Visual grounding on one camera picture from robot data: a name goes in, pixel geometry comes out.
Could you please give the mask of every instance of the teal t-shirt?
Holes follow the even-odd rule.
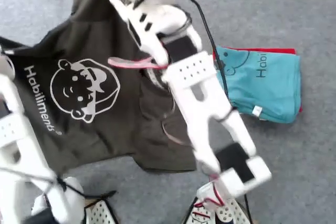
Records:
[[[277,123],[291,123],[301,106],[300,57],[217,47],[228,86],[229,99],[241,113]],[[218,71],[217,77],[223,86]]]

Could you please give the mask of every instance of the black cable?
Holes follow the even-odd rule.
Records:
[[[216,44],[215,44],[214,38],[213,38],[213,36],[212,36],[212,34],[210,32],[210,29],[209,29],[209,26],[207,24],[205,15],[203,13],[203,10],[202,10],[200,4],[196,0],[190,0],[190,1],[193,2],[197,6],[198,11],[200,12],[200,16],[202,18],[202,21],[203,21],[206,33],[207,33],[207,35],[209,37],[211,46],[213,48],[217,64],[220,66],[220,58],[219,58],[219,55],[218,55],[218,52],[217,52],[217,49],[216,49]],[[219,68],[219,72],[220,72],[220,75],[221,75],[221,78],[222,78],[222,81],[223,81],[223,86],[224,86],[225,94],[226,94],[227,97],[229,97],[228,96],[228,91],[227,91],[227,83],[226,83],[224,69],[223,68]]]
[[[251,216],[251,212],[250,212],[250,207],[248,205],[248,200],[247,200],[247,195],[244,195],[244,200],[245,200],[245,206],[246,206],[246,211],[247,211],[247,215],[248,215],[248,220],[250,222],[250,224],[253,224],[253,220],[252,220],[252,216]]]
[[[8,169],[8,168],[4,168],[4,167],[0,167],[0,171],[3,172],[7,172],[7,173],[11,173],[11,174],[15,174],[15,175],[19,175],[21,177],[26,177],[26,178],[31,178],[31,179],[35,179],[35,180],[39,180],[39,181],[45,181],[52,184],[60,184],[61,186],[67,187],[70,190],[73,190],[74,192],[78,193],[80,196],[83,196],[85,199],[106,199],[109,197],[112,197],[116,191],[110,191],[106,194],[101,194],[101,195],[88,195],[88,194],[84,194],[81,191],[75,189],[73,186],[67,184],[65,181],[63,181],[63,179],[61,179],[60,177],[57,177],[55,180],[52,180],[50,178],[46,178],[46,177],[42,177],[42,176],[35,176],[32,174],[28,174],[28,173],[23,173],[23,172],[19,172],[17,170],[12,170],[12,169]]]
[[[217,49],[216,49],[216,44],[215,44],[214,38],[213,38],[213,36],[212,36],[212,34],[210,32],[210,29],[209,29],[209,26],[207,24],[205,15],[204,15],[204,13],[202,11],[202,8],[201,8],[200,4],[196,0],[190,0],[190,1],[193,2],[197,6],[198,11],[200,12],[200,15],[201,15],[201,18],[202,18],[205,30],[207,32],[207,35],[209,37],[209,40],[211,42],[211,46],[212,46],[214,54],[215,54],[216,62],[220,66],[221,65],[221,63],[220,63],[221,61],[220,61],[220,58],[219,58],[219,55],[218,55],[218,52],[217,52]],[[219,71],[220,71],[220,75],[221,75],[221,78],[222,78],[222,81],[223,81],[224,91],[225,91],[225,94],[226,94],[226,96],[228,98],[229,96],[228,96],[228,91],[227,91],[227,83],[226,83],[225,73],[224,73],[223,68],[219,68]],[[246,211],[247,211],[247,214],[248,214],[249,222],[250,222],[250,224],[253,224],[253,220],[252,220],[252,216],[251,216],[251,212],[250,212],[250,209],[249,209],[248,200],[247,200],[247,196],[246,195],[244,195],[244,200],[245,200]]]

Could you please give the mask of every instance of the red cloth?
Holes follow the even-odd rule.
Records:
[[[234,50],[246,50],[246,51],[256,51],[256,52],[276,52],[280,54],[296,54],[296,50],[294,48],[231,48],[229,49]]]

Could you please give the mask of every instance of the cartoon face print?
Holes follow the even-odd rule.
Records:
[[[237,51],[225,49],[219,51],[220,59],[223,61],[225,67],[224,72],[226,76],[233,76],[236,69],[244,65],[249,56],[249,51]]]
[[[53,101],[75,120],[91,123],[114,105],[120,82],[114,71],[91,59],[74,63],[62,59],[50,82]]]

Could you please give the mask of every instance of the white plastic part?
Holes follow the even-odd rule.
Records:
[[[224,119],[231,110],[231,104],[217,79],[212,56],[203,51],[169,65],[162,80],[169,84],[186,121],[196,159],[219,174],[219,163],[209,144],[208,120],[211,117]],[[196,84],[202,88],[203,101],[197,100],[191,89]],[[237,111],[232,112],[222,124],[249,156],[256,154],[255,145]]]
[[[172,34],[187,22],[185,12],[172,6],[175,0],[145,0],[135,9],[134,3],[125,6],[120,0],[109,1],[123,21],[128,24],[130,34],[140,50],[151,55],[159,66],[166,66],[168,54],[162,46],[164,41],[160,41],[157,34]],[[198,49],[201,49],[201,38],[193,27],[189,27],[179,36],[185,34],[194,38],[192,42]]]
[[[250,224],[244,211],[234,199],[228,199],[224,207],[216,209],[218,219],[223,223]]]
[[[93,209],[86,210],[87,222],[86,224],[118,224],[113,213],[110,212],[109,207],[105,201],[100,201]]]
[[[243,183],[236,171],[230,168],[214,181],[220,195],[237,198],[271,179],[271,172],[261,157],[252,157],[246,163],[255,178]]]
[[[32,182],[47,196],[55,219],[60,224],[79,223],[80,212],[73,211],[67,194],[56,183],[56,174],[49,168],[36,139],[32,125],[24,116],[24,107],[15,85],[0,73],[0,98],[11,114],[0,119],[0,168],[13,170],[54,181],[53,185],[40,179],[28,178],[0,170],[0,209],[7,224],[20,224],[25,218],[20,206],[24,182]]]
[[[15,69],[12,61],[4,55],[1,55],[1,46],[0,46],[0,73],[9,77],[10,80],[15,78]]]
[[[261,112],[262,112],[262,107],[254,106],[252,110],[253,115],[255,115],[256,117],[260,117]]]
[[[217,224],[215,215],[217,215],[222,223],[250,224],[247,216],[236,200],[228,199],[225,203],[224,206],[217,207],[215,210],[208,210],[204,207],[193,207],[183,224]]]

